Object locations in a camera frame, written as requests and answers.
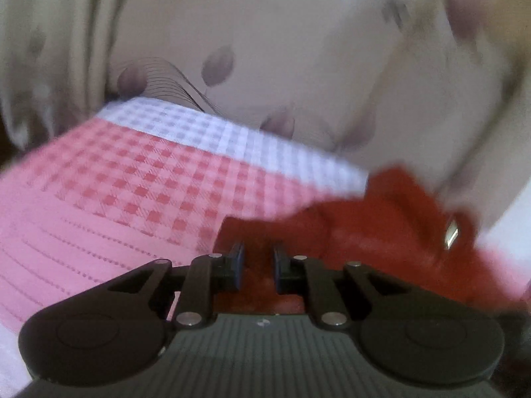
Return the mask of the red puffer jacket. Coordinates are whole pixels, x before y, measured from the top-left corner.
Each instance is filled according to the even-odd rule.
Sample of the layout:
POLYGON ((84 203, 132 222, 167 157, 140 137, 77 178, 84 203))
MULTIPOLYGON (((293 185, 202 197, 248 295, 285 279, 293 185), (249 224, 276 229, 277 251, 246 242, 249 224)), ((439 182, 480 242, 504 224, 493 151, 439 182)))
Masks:
POLYGON ((475 248, 477 227, 462 209, 447 211, 402 168, 370 176, 364 196, 309 205, 273 221, 227 217, 214 252, 245 246, 241 289, 214 298, 235 313, 301 313, 301 299, 280 296, 273 282, 273 249, 306 255, 340 270, 360 261, 445 298, 499 313, 526 311, 524 291, 511 295, 475 248))

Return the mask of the pink checkered bed sheet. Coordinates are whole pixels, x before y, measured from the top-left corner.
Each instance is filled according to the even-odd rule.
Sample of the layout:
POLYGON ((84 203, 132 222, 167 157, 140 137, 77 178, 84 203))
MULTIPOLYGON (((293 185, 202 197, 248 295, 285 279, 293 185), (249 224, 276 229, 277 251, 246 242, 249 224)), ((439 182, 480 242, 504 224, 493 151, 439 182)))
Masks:
MULTIPOLYGON (((227 217, 273 221, 320 201, 362 198, 378 172, 364 174, 333 156, 167 102, 113 103, 2 176, 1 323, 19 341, 40 310, 151 261, 180 267, 201 255, 228 253, 213 249, 227 217)), ((512 266, 476 239, 474 246, 504 289, 528 297, 528 268, 512 266)), ((418 386, 383 374, 347 334, 317 327, 297 295, 277 293, 300 298, 301 313, 215 309, 217 295, 239 290, 216 293, 211 322, 179 330, 136 375, 100 386, 31 376, 22 396, 530 394, 527 311, 492 313, 464 304, 502 329, 498 365, 479 383, 418 386)))

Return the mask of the beige leaf print curtain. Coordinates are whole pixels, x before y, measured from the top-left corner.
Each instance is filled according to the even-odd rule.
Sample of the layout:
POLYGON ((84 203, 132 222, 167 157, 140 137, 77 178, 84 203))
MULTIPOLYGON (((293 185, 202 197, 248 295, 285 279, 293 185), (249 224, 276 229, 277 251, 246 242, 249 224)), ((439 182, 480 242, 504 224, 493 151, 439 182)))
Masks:
POLYGON ((134 96, 404 164, 492 227, 530 187, 530 0, 1 0, 17 149, 134 96))

